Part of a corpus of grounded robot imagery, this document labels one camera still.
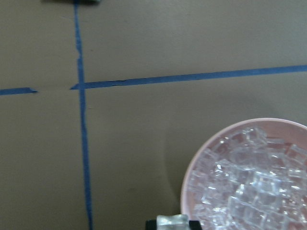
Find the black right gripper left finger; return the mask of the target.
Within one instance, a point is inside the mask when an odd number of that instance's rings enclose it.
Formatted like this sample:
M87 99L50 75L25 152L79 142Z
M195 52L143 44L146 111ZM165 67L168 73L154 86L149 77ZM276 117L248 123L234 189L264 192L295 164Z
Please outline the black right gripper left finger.
M145 222L145 230L157 230L156 219L150 219Z

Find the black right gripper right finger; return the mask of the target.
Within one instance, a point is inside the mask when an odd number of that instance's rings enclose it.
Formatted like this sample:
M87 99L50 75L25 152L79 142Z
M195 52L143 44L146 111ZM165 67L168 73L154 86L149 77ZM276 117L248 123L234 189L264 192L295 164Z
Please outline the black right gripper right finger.
M190 230L202 230L201 224L198 220L190 220L189 221L189 229Z

